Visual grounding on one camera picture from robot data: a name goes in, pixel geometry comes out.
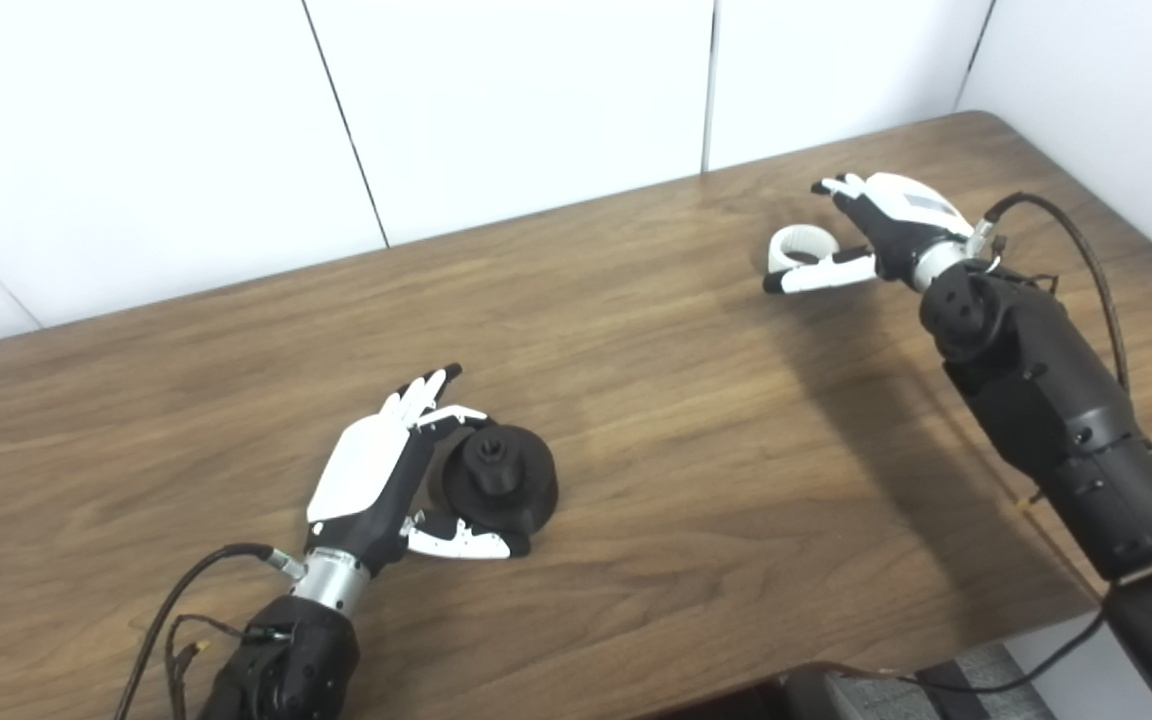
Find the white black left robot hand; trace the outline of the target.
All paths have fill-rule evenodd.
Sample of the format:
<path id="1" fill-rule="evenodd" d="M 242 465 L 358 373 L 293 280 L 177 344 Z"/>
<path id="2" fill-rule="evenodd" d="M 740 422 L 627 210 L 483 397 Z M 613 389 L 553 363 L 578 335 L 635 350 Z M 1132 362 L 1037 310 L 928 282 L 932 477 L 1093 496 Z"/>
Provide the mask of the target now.
<path id="1" fill-rule="evenodd" d="M 422 374 L 343 430 L 308 501 L 306 553 L 348 553 L 371 577 L 410 551 L 440 559 L 530 555 L 525 536 L 488 530 L 452 511 L 411 509 L 435 446 L 454 430 L 494 423 L 471 407 L 439 406 L 461 372 L 452 363 Z"/>

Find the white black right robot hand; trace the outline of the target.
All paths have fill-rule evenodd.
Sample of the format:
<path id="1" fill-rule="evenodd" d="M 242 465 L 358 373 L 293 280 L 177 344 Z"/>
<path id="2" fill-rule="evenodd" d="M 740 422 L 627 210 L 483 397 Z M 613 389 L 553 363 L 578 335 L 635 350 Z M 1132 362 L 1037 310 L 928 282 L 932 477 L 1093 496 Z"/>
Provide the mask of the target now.
<path id="1" fill-rule="evenodd" d="M 812 192 L 828 197 L 865 243 L 844 249 L 818 225 L 787 225 L 768 243 L 765 293 L 828 290 L 874 279 L 925 291 L 945 270 L 980 251 L 973 225 L 942 194 L 916 179 L 847 173 L 819 179 Z"/>

